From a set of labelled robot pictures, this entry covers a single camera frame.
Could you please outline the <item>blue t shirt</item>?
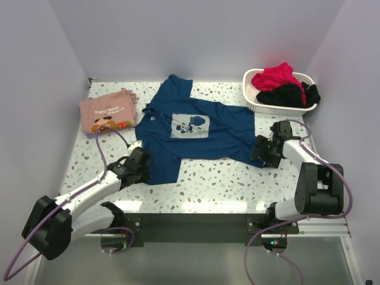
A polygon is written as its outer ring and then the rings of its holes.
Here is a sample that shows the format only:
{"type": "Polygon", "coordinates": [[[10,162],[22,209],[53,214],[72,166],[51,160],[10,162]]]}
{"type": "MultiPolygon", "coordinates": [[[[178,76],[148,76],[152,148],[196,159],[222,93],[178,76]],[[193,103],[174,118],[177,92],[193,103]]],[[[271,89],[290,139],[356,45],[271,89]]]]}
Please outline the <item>blue t shirt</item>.
{"type": "Polygon", "coordinates": [[[175,183],[182,159],[226,157],[264,165],[260,159],[250,160],[257,140],[254,113],[247,107],[192,98],[192,84],[170,75],[143,109],[135,135],[153,156],[150,185],[175,183]]]}

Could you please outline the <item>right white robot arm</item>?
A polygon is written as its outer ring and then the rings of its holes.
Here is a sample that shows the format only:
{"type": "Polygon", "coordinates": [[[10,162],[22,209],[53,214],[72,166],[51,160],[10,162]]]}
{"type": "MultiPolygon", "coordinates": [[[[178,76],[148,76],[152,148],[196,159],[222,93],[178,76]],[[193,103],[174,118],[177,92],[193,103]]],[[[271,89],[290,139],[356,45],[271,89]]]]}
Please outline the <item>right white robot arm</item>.
{"type": "Polygon", "coordinates": [[[343,214],[343,168],[320,159],[305,145],[308,138],[293,134],[291,120],[275,122],[271,136],[258,136],[251,159],[260,159],[265,167],[278,168],[284,159],[292,162],[299,176],[294,197],[272,203],[263,222],[271,233],[278,233],[286,221],[299,217],[330,217],[343,214]]]}

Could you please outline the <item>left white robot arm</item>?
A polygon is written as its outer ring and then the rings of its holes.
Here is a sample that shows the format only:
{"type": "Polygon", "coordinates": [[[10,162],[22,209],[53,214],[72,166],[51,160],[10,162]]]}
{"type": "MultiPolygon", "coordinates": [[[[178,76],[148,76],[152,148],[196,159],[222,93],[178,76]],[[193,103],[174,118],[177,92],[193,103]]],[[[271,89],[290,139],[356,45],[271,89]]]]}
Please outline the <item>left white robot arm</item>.
{"type": "Polygon", "coordinates": [[[83,212],[121,189],[147,182],[152,165],[152,155],[137,146],[82,188],[56,198],[39,198],[21,236],[46,259],[57,258],[74,239],[78,229],[74,222],[83,212]]]}

